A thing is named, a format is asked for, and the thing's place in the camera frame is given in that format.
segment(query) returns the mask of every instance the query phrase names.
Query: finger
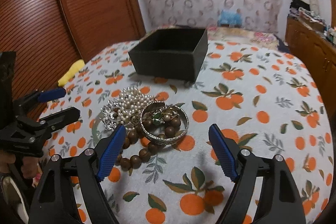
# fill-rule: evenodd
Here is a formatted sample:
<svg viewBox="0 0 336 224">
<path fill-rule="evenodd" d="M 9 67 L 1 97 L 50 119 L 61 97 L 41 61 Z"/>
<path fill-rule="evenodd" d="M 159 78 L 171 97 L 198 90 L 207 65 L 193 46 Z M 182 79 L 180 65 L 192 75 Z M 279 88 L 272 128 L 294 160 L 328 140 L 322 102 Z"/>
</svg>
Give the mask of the finger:
<svg viewBox="0 0 336 224">
<path fill-rule="evenodd" d="M 4 174 L 8 174 L 9 173 L 8 164 L 0 163 L 0 172 Z"/>
<path fill-rule="evenodd" d="M 13 164 L 15 162 L 15 155 L 0 150 L 0 162 Z"/>
<path fill-rule="evenodd" d="M 37 165 L 38 161 L 39 159 L 34 158 L 34 157 L 23 157 L 22 158 L 23 165 Z"/>
<path fill-rule="evenodd" d="M 36 176 L 38 169 L 37 169 L 37 165 L 35 167 L 22 166 L 21 171 L 25 179 L 31 179 Z"/>
</svg>

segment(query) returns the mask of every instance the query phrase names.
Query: bedspread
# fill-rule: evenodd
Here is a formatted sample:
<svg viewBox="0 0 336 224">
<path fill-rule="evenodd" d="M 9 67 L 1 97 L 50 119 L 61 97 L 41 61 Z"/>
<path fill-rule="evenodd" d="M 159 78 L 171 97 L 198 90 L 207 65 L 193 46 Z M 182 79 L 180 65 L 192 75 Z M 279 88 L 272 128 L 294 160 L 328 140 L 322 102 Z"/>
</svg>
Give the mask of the bedspread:
<svg viewBox="0 0 336 224">
<path fill-rule="evenodd" d="M 234 184 L 209 145 L 213 123 L 257 156 L 283 155 L 307 223 L 315 220 L 330 195 L 333 145 L 319 91 L 299 59 L 236 41 L 209 41 L 197 81 L 190 83 L 137 75 L 128 56 L 136 44 L 107 47 L 65 86 L 65 98 L 48 104 L 42 116 L 74 106 L 81 117 L 46 142 L 42 165 L 55 153 L 75 156 L 106 137 L 100 108 L 133 85 L 168 104 L 180 103 L 190 125 L 180 143 L 164 148 L 138 169 L 125 172 L 114 166 L 101 183 L 121 224 L 216 222 Z M 137 155 L 146 145 L 146 139 L 139 140 L 123 157 Z M 90 223 L 78 178 L 72 181 L 82 221 Z M 261 182 L 257 179 L 244 224 L 252 222 Z"/>
</svg>

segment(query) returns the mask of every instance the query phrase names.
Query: zipper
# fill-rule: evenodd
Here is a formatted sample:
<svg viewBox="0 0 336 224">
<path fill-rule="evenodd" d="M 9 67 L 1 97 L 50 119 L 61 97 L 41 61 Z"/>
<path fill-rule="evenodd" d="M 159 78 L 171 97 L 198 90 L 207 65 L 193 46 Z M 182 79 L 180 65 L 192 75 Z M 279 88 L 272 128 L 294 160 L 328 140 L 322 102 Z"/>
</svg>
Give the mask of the zipper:
<svg viewBox="0 0 336 224">
<path fill-rule="evenodd" d="M 21 200 L 21 202 L 22 202 L 22 206 L 23 206 L 23 210 L 25 211 L 26 216 L 28 216 L 28 210 L 27 210 L 27 208 L 28 208 L 29 206 L 28 206 L 28 204 L 27 204 L 26 197 L 25 197 L 25 195 L 21 192 L 20 188 L 17 186 L 15 180 L 13 179 L 13 177 L 12 177 L 10 174 L 3 174 L 3 176 L 1 177 L 0 184 L 1 184 L 1 193 L 2 193 L 2 195 L 4 196 L 3 181 L 4 181 L 4 179 L 7 178 L 7 177 L 9 177 L 9 178 L 12 180 L 13 184 L 15 185 L 15 187 L 16 187 L 15 190 L 16 190 L 17 194 L 18 194 L 19 197 L 20 197 L 20 200 Z"/>
</svg>

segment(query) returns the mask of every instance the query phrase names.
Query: wooden cabinet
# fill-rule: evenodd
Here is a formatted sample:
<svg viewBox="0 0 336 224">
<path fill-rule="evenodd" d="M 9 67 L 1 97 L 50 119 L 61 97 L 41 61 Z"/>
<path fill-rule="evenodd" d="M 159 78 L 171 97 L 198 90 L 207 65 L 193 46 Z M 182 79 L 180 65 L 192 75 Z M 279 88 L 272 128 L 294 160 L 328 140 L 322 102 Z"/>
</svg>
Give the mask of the wooden cabinet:
<svg viewBox="0 0 336 224">
<path fill-rule="evenodd" d="M 336 48 L 292 18 L 287 20 L 286 42 L 309 70 L 331 118 L 336 111 Z"/>
<path fill-rule="evenodd" d="M 78 59 L 144 33 L 137 0 L 0 0 L 0 52 L 16 52 L 15 99 L 56 87 Z"/>
</svg>

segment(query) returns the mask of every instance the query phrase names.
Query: jewelry pile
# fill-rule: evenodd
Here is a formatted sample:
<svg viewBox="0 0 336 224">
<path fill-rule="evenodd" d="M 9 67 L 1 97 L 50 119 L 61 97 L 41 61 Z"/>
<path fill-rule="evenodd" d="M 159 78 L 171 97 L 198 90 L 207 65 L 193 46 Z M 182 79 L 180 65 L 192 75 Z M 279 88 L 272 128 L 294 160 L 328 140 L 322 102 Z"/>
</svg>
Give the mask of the jewelry pile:
<svg viewBox="0 0 336 224">
<path fill-rule="evenodd" d="M 120 123 L 127 130 L 123 148 L 115 163 L 125 171 L 139 168 L 142 162 L 149 161 L 151 155 L 155 155 L 160 148 L 179 141 L 187 133 L 189 126 L 188 117 L 182 109 L 175 105 L 166 106 L 164 102 L 156 101 L 154 96 L 143 95 L 135 87 L 123 89 L 119 98 L 115 98 L 113 102 L 109 100 L 101 112 L 103 115 L 100 119 L 106 130 L 114 130 Z M 185 129 L 178 131 L 181 120 Z M 148 132 L 159 127 L 165 127 L 164 134 L 155 136 Z M 139 151 L 139 155 L 133 155 L 130 159 L 122 157 L 124 149 L 144 137 L 150 142 Z"/>
</svg>

